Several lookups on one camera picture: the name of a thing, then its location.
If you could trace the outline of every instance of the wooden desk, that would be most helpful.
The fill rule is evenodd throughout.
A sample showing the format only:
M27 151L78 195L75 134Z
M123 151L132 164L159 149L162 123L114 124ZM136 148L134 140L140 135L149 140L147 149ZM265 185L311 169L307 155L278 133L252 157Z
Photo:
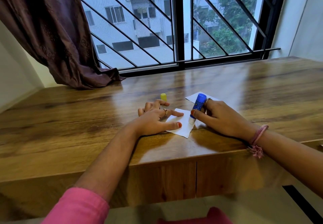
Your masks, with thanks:
M323 141L323 62L285 58L127 78L106 88L47 88L0 115L0 217L45 216L109 140L146 101L203 91L244 117L298 142ZM269 157L256 160L239 140L193 129L143 137L112 207L195 198L289 184Z

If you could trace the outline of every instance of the yellow cap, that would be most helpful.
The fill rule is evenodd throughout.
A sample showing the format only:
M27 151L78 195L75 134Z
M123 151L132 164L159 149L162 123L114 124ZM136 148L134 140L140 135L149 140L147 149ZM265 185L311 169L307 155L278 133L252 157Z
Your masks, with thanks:
M165 93L161 94L161 95L160 95L160 98L161 98L162 100L164 100L164 101L167 101L167 96L166 96L166 94L165 94Z

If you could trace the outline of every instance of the wooden tabletop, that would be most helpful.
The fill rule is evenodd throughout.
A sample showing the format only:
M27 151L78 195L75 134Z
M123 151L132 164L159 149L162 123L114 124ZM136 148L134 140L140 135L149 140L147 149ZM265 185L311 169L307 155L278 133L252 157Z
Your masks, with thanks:
M82 172L147 101L167 94L191 110L202 91L296 141L323 138L323 62L272 59L127 78L78 91L46 88L0 114L0 182ZM245 150L239 140L194 128L188 139L163 133L138 142L130 167Z

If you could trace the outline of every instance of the floor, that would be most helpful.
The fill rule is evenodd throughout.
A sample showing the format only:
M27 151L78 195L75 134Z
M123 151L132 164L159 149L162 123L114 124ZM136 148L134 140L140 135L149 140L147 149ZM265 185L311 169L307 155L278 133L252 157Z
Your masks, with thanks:
M300 182L294 185L306 200L323 216L323 199ZM150 224L158 218L182 220L205 217L212 206L219 207L235 224L311 224L312 222L281 188L260 189L227 196L212 196L136 208L112 209L106 224ZM38 224L42 218L7 222L11 224Z

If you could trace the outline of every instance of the pink thread bracelet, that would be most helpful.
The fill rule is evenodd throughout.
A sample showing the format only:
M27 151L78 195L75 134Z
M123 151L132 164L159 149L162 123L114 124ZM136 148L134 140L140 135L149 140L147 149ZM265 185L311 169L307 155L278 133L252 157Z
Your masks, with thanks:
M257 146L257 140L262 136L266 129L268 129L268 125L264 124L261 126L259 130L256 131L254 137L249 141L249 144L252 146L250 152L253 153L255 157L262 158L264 156L264 152L261 147Z

